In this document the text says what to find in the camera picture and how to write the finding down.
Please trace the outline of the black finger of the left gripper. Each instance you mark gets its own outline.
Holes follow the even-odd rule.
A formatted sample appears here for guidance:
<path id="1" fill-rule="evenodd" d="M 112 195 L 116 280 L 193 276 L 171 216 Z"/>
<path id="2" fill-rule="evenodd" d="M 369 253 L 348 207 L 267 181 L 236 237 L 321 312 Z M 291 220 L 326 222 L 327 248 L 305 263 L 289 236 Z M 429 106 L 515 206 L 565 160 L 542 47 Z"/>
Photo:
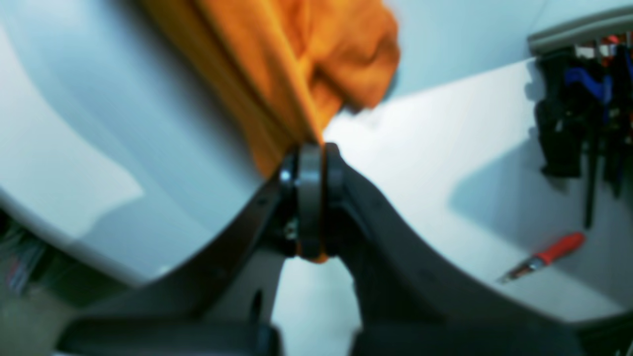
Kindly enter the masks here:
<path id="1" fill-rule="evenodd" d="M 352 275 L 353 356 L 583 356 L 569 327 L 502 297 L 443 258 L 382 192 L 324 149 L 328 245 Z"/>
<path id="2" fill-rule="evenodd" d="M 289 257 L 321 253 L 322 149 L 305 145 L 239 214 L 162 277 L 91 307 L 62 356 L 278 356 L 271 312 Z"/>

